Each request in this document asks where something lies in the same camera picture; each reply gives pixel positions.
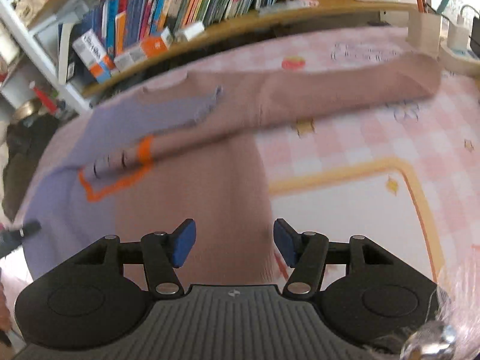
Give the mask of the pink checkered tablecloth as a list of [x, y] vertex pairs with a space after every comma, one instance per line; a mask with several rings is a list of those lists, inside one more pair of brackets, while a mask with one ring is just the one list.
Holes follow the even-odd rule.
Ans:
[[[329, 72], [418, 53], [399, 28], [287, 37], [189, 72]], [[475, 359], [479, 356], [479, 92], [441, 68], [433, 97], [256, 133], [273, 225], [329, 239], [316, 294], [192, 283], [152, 294], [140, 240], [106, 235], [14, 299], [18, 359]]]

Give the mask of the brass bowl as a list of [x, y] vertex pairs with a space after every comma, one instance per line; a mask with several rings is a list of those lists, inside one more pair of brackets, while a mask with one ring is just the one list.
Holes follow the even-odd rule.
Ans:
[[10, 123], [17, 125], [22, 120], [38, 115], [42, 108], [43, 104], [38, 98], [30, 99], [15, 110], [11, 116]]

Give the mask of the red tassel ornament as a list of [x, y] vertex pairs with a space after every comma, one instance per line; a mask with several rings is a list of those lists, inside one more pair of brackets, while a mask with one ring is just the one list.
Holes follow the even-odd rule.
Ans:
[[31, 81], [29, 88], [35, 93], [41, 104], [47, 108], [50, 114], [55, 115], [59, 109], [58, 104], [46, 92], [40, 89], [34, 81]]

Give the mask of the flat orange white box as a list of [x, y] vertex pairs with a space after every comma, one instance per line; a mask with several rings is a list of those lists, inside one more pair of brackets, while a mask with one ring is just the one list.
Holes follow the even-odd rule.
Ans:
[[156, 57], [171, 47], [174, 38], [169, 28], [164, 28], [162, 32], [144, 37], [133, 46], [128, 47], [114, 59], [114, 64], [119, 72], [124, 72], [128, 68]]

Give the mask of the white orange medicine box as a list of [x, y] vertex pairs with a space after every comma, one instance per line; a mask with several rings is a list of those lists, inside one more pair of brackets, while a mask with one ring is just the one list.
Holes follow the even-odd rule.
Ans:
[[72, 48], [98, 83], [112, 77], [116, 67], [94, 30], [90, 29], [78, 37]]

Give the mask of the white charger block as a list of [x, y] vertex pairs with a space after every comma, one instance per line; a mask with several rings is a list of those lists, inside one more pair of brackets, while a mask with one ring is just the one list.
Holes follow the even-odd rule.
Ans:
[[186, 25], [184, 28], [180, 28], [176, 32], [177, 42], [189, 42], [194, 38], [197, 38], [205, 31], [205, 27], [202, 21], [196, 21]]

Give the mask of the wooden white bookshelf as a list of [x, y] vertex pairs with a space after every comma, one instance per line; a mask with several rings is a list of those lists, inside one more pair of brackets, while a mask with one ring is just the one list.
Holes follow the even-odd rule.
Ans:
[[316, 16], [421, 0], [1, 0], [1, 27], [69, 108], [174, 56]]

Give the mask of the white power strip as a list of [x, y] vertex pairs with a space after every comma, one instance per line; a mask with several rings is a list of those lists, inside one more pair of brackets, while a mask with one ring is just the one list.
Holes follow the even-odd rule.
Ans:
[[459, 54], [452, 51], [446, 41], [440, 42], [439, 62], [449, 72], [479, 78], [479, 59], [473, 58], [469, 53]]

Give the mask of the beige pen holder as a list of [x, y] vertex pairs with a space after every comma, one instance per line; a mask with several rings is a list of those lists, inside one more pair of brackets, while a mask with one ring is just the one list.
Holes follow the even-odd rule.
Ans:
[[423, 54], [438, 57], [441, 24], [442, 16], [411, 10], [408, 14], [407, 43]]

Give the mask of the row of colourful books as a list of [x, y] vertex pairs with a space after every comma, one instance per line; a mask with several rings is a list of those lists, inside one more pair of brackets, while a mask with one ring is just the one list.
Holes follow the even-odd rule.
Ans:
[[67, 83], [86, 69], [72, 43], [92, 29], [112, 59], [143, 38], [169, 28], [176, 32], [186, 25], [202, 21], [204, 27], [235, 18], [255, 9], [272, 6], [277, 0], [97, 0], [76, 24], [58, 27], [58, 80]]

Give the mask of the black power adapter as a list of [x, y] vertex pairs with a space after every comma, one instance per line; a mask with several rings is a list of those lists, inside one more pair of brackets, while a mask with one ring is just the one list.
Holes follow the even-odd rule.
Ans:
[[470, 48], [480, 58], [480, 19], [473, 18], [472, 32], [470, 34]]

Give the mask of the brown corduroy garment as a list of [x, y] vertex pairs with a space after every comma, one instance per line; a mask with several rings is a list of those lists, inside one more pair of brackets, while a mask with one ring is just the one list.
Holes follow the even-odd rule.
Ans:
[[58, 128], [59, 120], [52, 115], [38, 117], [29, 127], [22, 123], [8, 125], [8, 162], [2, 174], [1, 207], [10, 222], [14, 221], [43, 152]]

